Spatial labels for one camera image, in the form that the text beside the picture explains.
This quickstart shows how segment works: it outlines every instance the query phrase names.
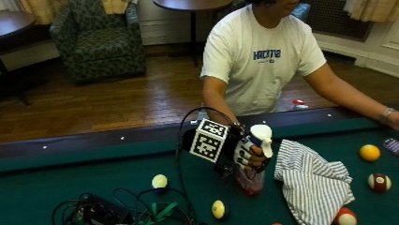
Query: striped towel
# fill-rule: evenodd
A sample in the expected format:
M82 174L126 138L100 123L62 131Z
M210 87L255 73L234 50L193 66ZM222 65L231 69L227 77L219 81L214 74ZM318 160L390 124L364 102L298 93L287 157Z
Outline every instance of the striped towel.
M330 225L340 207L354 201L351 177L342 162L327 162L308 147L283 140L274 179L298 224Z

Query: white t-shirt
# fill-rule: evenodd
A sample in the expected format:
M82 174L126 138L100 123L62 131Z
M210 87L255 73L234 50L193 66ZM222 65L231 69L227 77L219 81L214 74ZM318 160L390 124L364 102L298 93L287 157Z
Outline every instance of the white t-shirt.
M210 31L201 78L226 82L226 102L235 115L270 113L295 73L306 76L324 64L310 27L290 15L267 29L247 5Z

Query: billiard ball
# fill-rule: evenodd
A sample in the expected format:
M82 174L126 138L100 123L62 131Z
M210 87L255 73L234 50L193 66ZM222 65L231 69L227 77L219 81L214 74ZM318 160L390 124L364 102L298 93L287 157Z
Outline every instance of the billiard ball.
M157 174L153 178L152 178L152 188L156 188L158 190L156 190L157 193L164 193L165 188L168 187L168 178L164 174Z
M338 211L338 214L334 218L332 224L334 225L355 225L358 222L355 214L351 212L350 209L342 207Z
M359 154L362 159L366 161L375 161L382 155L379 148L372 144L363 145L360 147Z
M211 205L211 213L217 219L226 219L230 215L230 206L222 201L214 201Z
M368 176L368 185L375 192L384 192L390 190L391 181L387 175L374 173Z

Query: curtain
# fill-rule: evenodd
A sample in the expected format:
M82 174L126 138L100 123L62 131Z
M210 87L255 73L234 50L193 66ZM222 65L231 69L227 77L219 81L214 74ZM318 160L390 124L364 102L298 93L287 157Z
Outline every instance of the curtain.
M36 24L50 24L68 0L20 0L23 8L36 17Z
M37 24L50 24L56 13L68 0L19 0L23 9L36 17ZM104 9L108 14L122 14L130 0L102 0Z
M9 11L20 11L21 6L17 0L1 0L5 9Z
M354 20L395 22L399 18L399 0L347 0L344 11Z
M102 0L104 10L108 14L124 14L130 0Z

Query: patterned upholstery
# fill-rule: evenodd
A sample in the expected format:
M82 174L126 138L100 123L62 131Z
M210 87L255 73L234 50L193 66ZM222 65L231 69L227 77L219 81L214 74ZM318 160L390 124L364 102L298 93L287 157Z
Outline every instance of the patterned upholstery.
M223 8L215 13L213 17L214 24L217 24L223 19L223 17L227 16L227 14L230 14L233 11L235 11L238 8L242 8L246 5L246 0L233 0L229 7ZM310 4L301 3L295 10L291 12L291 15L306 23L310 16Z
M49 28L64 65L76 83L146 71L136 5L126 14L106 14L101 0L69 0Z

